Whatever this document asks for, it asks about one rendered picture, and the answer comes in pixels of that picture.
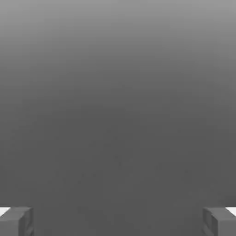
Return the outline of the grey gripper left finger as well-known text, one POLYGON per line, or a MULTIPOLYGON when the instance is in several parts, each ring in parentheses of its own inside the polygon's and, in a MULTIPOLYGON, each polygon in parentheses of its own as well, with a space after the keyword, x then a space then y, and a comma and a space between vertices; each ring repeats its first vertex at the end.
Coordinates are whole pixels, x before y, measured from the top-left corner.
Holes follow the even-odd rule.
POLYGON ((0 207, 0 236, 35 236, 34 209, 0 207))

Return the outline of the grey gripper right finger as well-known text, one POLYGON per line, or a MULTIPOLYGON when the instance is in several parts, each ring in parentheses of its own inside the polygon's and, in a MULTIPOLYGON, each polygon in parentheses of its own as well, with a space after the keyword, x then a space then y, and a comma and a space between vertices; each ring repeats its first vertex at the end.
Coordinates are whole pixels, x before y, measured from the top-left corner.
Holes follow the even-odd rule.
POLYGON ((203 236, 236 236, 236 207, 205 207, 203 236))

